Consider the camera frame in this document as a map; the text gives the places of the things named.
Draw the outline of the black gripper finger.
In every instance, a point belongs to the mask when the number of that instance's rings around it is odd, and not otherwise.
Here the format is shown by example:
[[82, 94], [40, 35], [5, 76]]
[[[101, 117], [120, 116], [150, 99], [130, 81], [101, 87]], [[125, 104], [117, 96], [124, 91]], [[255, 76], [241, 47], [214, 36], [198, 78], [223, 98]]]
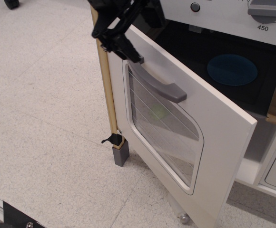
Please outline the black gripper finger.
[[124, 34], [101, 36], [99, 40], [102, 43], [101, 47], [104, 51], [114, 52], [123, 60], [130, 60], [133, 63], [140, 63], [142, 60], [142, 56], [136, 51]]

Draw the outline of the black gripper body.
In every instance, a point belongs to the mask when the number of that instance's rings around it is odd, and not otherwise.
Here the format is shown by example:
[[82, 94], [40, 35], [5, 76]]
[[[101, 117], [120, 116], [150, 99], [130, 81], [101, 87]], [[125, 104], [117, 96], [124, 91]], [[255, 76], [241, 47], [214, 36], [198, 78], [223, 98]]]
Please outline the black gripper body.
[[98, 13], [93, 38], [123, 35], [139, 15], [152, 28], [160, 28], [166, 23], [158, 0], [90, 0], [89, 4]]

